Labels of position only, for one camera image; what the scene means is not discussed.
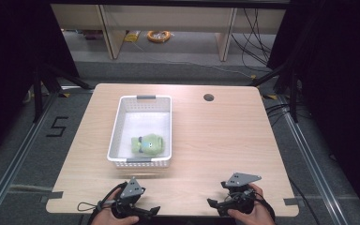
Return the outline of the black curtain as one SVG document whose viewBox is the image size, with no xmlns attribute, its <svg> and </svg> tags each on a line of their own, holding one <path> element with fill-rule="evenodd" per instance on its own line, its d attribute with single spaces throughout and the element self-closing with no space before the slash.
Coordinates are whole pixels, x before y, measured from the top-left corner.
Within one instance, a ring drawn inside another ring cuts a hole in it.
<svg viewBox="0 0 360 225">
<path fill-rule="evenodd" d="M 0 0 L 0 141 L 35 75 L 77 77 L 49 0 Z"/>
<path fill-rule="evenodd" d="M 319 15 L 296 57 L 302 93 L 360 199 L 360 0 L 290 0 L 269 60 L 285 62 L 308 19 Z"/>
</svg>

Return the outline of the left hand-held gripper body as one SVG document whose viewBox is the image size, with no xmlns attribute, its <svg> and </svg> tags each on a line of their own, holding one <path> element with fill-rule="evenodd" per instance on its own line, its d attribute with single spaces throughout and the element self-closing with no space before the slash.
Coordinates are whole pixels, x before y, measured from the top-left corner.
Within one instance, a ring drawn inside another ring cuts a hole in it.
<svg viewBox="0 0 360 225">
<path fill-rule="evenodd" d="M 112 213 L 116 218 L 127 218 L 137 216 L 143 218 L 145 212 L 135 206 L 136 202 L 144 193 L 144 188 L 140 186 L 135 178 L 120 185 L 121 190 L 113 198 L 111 206 Z"/>
</svg>

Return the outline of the black metal stand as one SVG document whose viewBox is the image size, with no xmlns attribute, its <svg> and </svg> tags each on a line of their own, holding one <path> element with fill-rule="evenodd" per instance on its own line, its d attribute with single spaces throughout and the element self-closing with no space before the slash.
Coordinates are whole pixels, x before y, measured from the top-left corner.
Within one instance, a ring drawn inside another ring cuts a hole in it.
<svg viewBox="0 0 360 225">
<path fill-rule="evenodd" d="M 277 76 L 277 82 L 274 85 L 274 91 L 277 94 L 283 94 L 287 89 L 290 90 L 290 114 L 294 123 L 298 122 L 296 113 L 297 99 L 297 78 L 295 73 L 295 63 L 291 59 L 287 59 L 282 65 L 268 72 L 261 78 L 253 80 L 249 86 L 257 87 L 270 79 Z"/>
<path fill-rule="evenodd" d="M 35 102 L 35 117 L 36 122 L 43 114 L 43 102 L 42 102 L 42 88 L 44 84 L 50 94 L 58 94 L 62 91 L 62 87 L 57 81 L 58 77 L 64 78 L 65 80 L 80 86 L 85 90 L 92 90 L 93 86 L 83 82 L 79 77 L 73 76 L 64 70 L 54 67 L 52 65 L 43 63 L 39 64 L 34 71 L 34 102 Z"/>
</svg>

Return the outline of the person's right hand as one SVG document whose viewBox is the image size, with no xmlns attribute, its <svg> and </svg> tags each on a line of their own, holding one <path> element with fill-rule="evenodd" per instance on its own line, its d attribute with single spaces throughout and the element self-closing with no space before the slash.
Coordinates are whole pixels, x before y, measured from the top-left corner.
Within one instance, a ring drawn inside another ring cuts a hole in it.
<svg viewBox="0 0 360 225">
<path fill-rule="evenodd" d="M 258 199 L 257 202 L 254 202 L 252 212 L 245 214 L 235 209 L 229 209 L 229 216 L 240 221 L 242 225 L 276 225 L 268 209 L 262 204 L 263 190 L 254 184 L 250 184 L 250 186 L 255 190 Z"/>
</svg>

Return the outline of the person's left hand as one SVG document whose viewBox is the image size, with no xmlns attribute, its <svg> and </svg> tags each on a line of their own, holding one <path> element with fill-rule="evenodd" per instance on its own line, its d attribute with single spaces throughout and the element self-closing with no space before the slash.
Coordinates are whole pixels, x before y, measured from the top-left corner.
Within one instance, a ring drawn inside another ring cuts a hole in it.
<svg viewBox="0 0 360 225">
<path fill-rule="evenodd" d="M 136 216 L 117 218 L 110 208 L 101 209 L 93 218 L 88 221 L 89 225 L 134 225 L 139 221 Z"/>
</svg>

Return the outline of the white plastic basket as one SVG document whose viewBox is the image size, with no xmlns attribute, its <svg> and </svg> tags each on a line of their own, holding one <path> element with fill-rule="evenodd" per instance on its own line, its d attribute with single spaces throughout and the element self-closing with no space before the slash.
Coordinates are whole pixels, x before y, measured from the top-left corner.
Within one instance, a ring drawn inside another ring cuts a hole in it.
<svg viewBox="0 0 360 225">
<path fill-rule="evenodd" d="M 112 128 L 107 159 L 117 168 L 167 168 L 172 158 L 172 98 L 170 96 L 122 96 Z M 164 151 L 157 156 L 133 154 L 131 138 L 157 134 Z"/>
</svg>

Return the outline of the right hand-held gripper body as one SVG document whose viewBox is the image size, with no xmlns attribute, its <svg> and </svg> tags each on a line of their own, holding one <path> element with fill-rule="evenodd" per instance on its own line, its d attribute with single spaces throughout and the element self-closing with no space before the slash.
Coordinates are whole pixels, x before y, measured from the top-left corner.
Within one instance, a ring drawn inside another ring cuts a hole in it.
<svg viewBox="0 0 360 225">
<path fill-rule="evenodd" d="M 249 214 L 254 208 L 256 199 L 255 190 L 250 186 L 251 183 L 261 180 L 259 175 L 235 172 L 227 181 L 230 188 L 228 201 L 225 201 L 229 209 L 235 209 L 242 213 Z"/>
</svg>

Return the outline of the aluminium floor rail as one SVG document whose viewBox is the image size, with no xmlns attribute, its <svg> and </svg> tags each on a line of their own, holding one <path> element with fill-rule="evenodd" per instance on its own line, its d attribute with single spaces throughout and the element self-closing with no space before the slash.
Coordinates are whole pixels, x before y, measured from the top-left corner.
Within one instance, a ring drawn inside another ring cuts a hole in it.
<svg viewBox="0 0 360 225">
<path fill-rule="evenodd" d="M 83 215 L 50 213 L 42 196 L 53 192 L 69 148 L 92 95 L 71 87 L 51 94 L 42 116 L 33 121 L 26 104 L 0 143 L 0 225 L 80 225 Z"/>
<path fill-rule="evenodd" d="M 301 128 L 293 120 L 293 116 L 290 112 L 287 112 L 286 110 L 283 111 L 288 127 L 295 138 L 301 155 L 307 164 L 310 175 L 322 197 L 322 201 L 334 225 L 349 225 L 349 222 L 346 219 L 333 190 L 330 188 L 325 176 L 323 175 L 323 171 L 319 167 L 319 164 L 311 151 Z"/>
</svg>

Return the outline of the yellow packet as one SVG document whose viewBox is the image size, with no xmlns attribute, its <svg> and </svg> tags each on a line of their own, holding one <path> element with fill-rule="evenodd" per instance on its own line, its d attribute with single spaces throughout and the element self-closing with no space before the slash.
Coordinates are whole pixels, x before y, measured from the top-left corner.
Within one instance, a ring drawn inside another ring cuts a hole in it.
<svg viewBox="0 0 360 225">
<path fill-rule="evenodd" d="M 128 31 L 124 37 L 125 42 L 136 42 L 139 38 L 140 31 Z"/>
</svg>

